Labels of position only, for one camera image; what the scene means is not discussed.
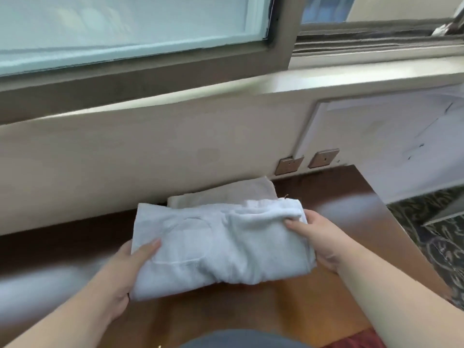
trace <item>fingernail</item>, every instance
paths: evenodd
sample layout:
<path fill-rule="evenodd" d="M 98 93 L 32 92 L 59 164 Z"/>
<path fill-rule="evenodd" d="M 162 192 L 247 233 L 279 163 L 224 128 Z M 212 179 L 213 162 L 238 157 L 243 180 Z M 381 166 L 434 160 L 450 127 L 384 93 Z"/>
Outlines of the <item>fingernail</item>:
<path fill-rule="evenodd" d="M 152 240 L 151 245 L 154 247 L 160 246 L 161 245 L 161 240 L 159 238 Z"/>

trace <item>white towel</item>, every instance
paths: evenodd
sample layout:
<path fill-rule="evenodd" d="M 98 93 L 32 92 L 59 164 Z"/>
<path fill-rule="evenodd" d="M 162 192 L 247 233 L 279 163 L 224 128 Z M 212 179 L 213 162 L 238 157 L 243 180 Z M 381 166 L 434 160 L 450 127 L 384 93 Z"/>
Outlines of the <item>white towel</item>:
<path fill-rule="evenodd" d="M 307 240 L 285 218 L 306 222 L 293 199 L 252 200 L 171 209 L 139 204 L 132 252 L 156 238 L 162 246 L 142 266 L 131 293 L 145 300 L 216 282 L 257 284 L 305 275 L 315 266 Z"/>
<path fill-rule="evenodd" d="M 247 200 L 277 200 L 274 185 L 267 177 L 239 181 L 204 192 L 176 195 L 167 199 L 172 209 L 184 209 L 206 204 L 243 204 Z"/>

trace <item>hand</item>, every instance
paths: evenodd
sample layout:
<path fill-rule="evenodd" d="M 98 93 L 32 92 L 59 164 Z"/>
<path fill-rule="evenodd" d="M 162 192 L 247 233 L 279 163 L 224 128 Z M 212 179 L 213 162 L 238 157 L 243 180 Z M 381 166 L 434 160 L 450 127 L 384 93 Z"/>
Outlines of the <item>hand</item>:
<path fill-rule="evenodd" d="M 317 260 L 331 271 L 338 271 L 342 257 L 361 247 L 340 228 L 315 211 L 305 210 L 308 224 L 287 219 L 287 228 L 306 237 L 316 251 Z"/>
<path fill-rule="evenodd" d="M 132 240 L 124 243 L 87 285 L 94 295 L 101 295 L 108 306 L 111 320 L 119 317 L 129 304 L 129 292 L 133 288 L 142 265 L 153 257 L 161 246 L 161 240 L 141 246 L 131 255 Z"/>

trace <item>red fabric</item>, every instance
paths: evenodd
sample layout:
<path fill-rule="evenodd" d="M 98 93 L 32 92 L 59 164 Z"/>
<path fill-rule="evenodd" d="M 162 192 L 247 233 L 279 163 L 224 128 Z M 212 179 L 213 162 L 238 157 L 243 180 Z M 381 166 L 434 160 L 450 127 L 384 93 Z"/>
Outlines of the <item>red fabric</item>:
<path fill-rule="evenodd" d="M 329 344 L 324 348 L 386 348 L 386 346 L 374 329 L 369 328 L 351 337 Z"/>

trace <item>white fabric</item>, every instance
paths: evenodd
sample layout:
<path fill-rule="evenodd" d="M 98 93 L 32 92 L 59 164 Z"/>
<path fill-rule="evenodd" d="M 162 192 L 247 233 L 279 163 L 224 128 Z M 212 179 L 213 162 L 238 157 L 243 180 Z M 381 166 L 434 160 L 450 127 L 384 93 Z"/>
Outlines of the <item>white fabric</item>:
<path fill-rule="evenodd" d="M 132 252 L 156 238 L 162 246 L 139 272 L 131 293 L 145 300 L 216 282 L 257 284 L 304 275 L 315 266 L 306 239 L 285 218 L 306 222 L 298 200 L 251 200 L 187 209 L 139 204 Z"/>
<path fill-rule="evenodd" d="M 277 200 L 274 185 L 267 177 L 239 181 L 199 193 L 177 195 L 167 199 L 172 209 L 206 204 L 243 204 L 247 200 Z"/>

